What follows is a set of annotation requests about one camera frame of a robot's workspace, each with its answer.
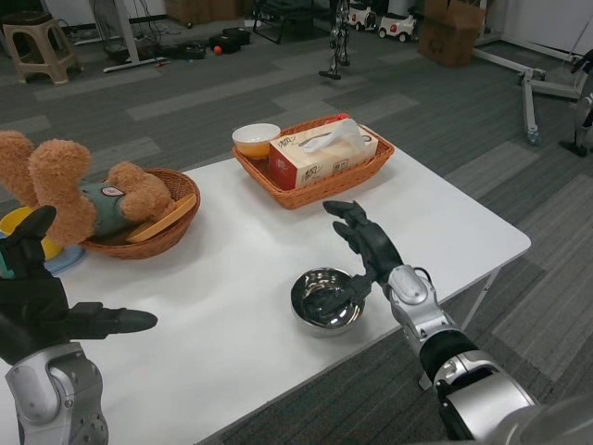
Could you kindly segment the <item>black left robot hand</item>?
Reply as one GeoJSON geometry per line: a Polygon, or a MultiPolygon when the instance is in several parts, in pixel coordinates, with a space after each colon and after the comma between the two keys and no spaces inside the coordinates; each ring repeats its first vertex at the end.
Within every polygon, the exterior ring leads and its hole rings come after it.
{"type": "Polygon", "coordinates": [[[1,359],[9,365],[72,340],[141,332],[158,323],[152,313],[98,302],[69,307],[61,281],[44,266],[42,239],[56,214],[42,206],[1,240],[1,359]]]}

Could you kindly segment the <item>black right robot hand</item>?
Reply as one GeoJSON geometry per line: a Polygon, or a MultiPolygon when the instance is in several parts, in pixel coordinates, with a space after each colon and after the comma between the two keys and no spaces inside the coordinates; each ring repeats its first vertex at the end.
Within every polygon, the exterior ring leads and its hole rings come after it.
{"type": "Polygon", "coordinates": [[[368,219],[356,201],[326,200],[322,205],[326,212],[343,220],[333,222],[333,228],[350,249],[360,255],[365,269],[364,275],[355,275],[349,281],[340,299],[361,302],[370,294],[372,284],[384,286],[388,275],[402,265],[403,260],[385,231],[368,219]]]}

